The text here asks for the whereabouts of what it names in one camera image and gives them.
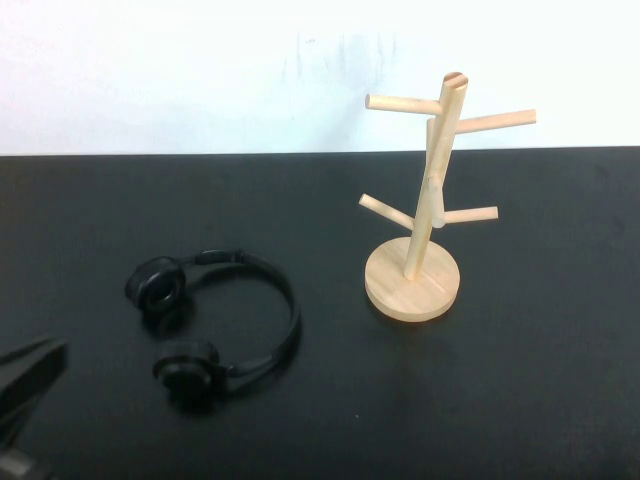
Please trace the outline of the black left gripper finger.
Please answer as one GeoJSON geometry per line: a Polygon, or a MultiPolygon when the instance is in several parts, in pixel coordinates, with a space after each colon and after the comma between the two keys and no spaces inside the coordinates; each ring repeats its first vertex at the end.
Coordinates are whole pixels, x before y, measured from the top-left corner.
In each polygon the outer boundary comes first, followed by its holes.
{"type": "Polygon", "coordinates": [[[67,366],[68,344],[43,338],[1,354],[1,440],[14,441],[67,366]]]}
{"type": "Polygon", "coordinates": [[[1,451],[1,480],[48,480],[51,468],[26,453],[10,448],[1,451]]]}

